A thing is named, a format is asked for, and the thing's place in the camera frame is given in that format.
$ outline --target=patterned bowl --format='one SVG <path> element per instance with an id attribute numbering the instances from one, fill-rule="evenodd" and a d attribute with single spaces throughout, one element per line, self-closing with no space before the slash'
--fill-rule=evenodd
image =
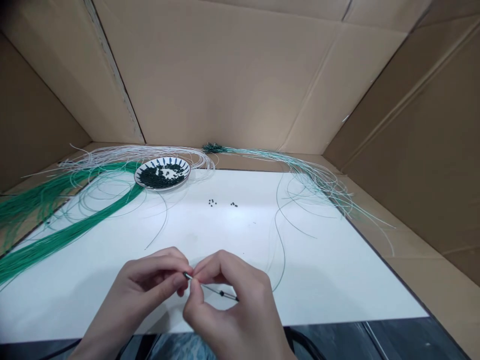
<path id="1" fill-rule="evenodd" d="M 150 190 L 179 187 L 190 175 L 190 165 L 178 157 L 159 157 L 147 161 L 135 171 L 135 182 Z"/>

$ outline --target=green wire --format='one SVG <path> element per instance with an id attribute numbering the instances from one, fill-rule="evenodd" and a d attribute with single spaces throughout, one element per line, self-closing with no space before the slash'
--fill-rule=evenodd
<path id="1" fill-rule="evenodd" d="M 6 229 L 4 250 L 9 250 L 12 247 L 20 226 L 35 210 L 38 209 L 37 220 L 43 221 L 54 214 L 56 201 L 69 194 L 80 183 L 91 180 L 107 171 L 135 173 L 140 165 L 136 162 L 119 162 L 91 170 L 59 175 L 44 184 L 0 203 L 0 230 Z M 8 253 L 0 259 L 0 285 L 69 245 L 102 220 L 134 200 L 142 190 L 141 186 L 135 184 L 128 193 L 110 206 L 51 235 L 38 239 L 18 251 Z"/>

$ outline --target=wrist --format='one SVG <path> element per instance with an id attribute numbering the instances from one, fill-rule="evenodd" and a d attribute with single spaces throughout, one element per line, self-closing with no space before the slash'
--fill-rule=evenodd
<path id="1" fill-rule="evenodd" d="M 122 342 L 115 339 L 114 336 L 104 337 L 85 337 L 80 341 L 78 346 L 72 352 L 69 360 L 114 360 L 123 346 Z"/>

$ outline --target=white board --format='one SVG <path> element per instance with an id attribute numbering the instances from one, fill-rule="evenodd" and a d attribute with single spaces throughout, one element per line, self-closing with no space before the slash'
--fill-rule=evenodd
<path id="1" fill-rule="evenodd" d="M 274 297 L 285 326 L 428 316 L 326 198 L 323 203 L 286 198 L 287 187 L 293 193 L 303 189 L 292 174 L 216 170 L 208 180 L 195 182 L 204 171 L 193 170 L 185 186 L 162 196 L 143 191 L 0 291 L 0 342 L 81 338 L 122 265 L 170 246 L 192 266 L 225 249 L 266 271 L 273 286 L 279 283 Z M 85 207 L 99 210 L 131 184 L 131 174 L 109 175 L 60 211 L 81 219 L 92 213 Z M 216 204 L 209 205 L 209 199 Z M 50 228 L 40 226 L 29 239 L 70 224 L 52 219 Z M 175 294 L 137 333 L 191 331 L 182 318 L 187 296 Z M 219 309 L 235 304 L 208 290 L 205 299 Z"/>

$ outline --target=cardboard wall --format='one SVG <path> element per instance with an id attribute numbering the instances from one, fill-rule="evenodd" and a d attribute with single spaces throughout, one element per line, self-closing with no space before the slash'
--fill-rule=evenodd
<path id="1" fill-rule="evenodd" d="M 1 33 L 0 113 L 0 192 L 92 141 Z"/>
<path id="2" fill-rule="evenodd" d="M 94 0 L 149 144 L 321 154 L 430 0 Z"/>
<path id="3" fill-rule="evenodd" d="M 480 11 L 434 14 L 324 156 L 480 285 Z"/>
<path id="4" fill-rule="evenodd" d="M 83 0 L 4 3 L 1 30 L 91 138 L 144 144 Z"/>

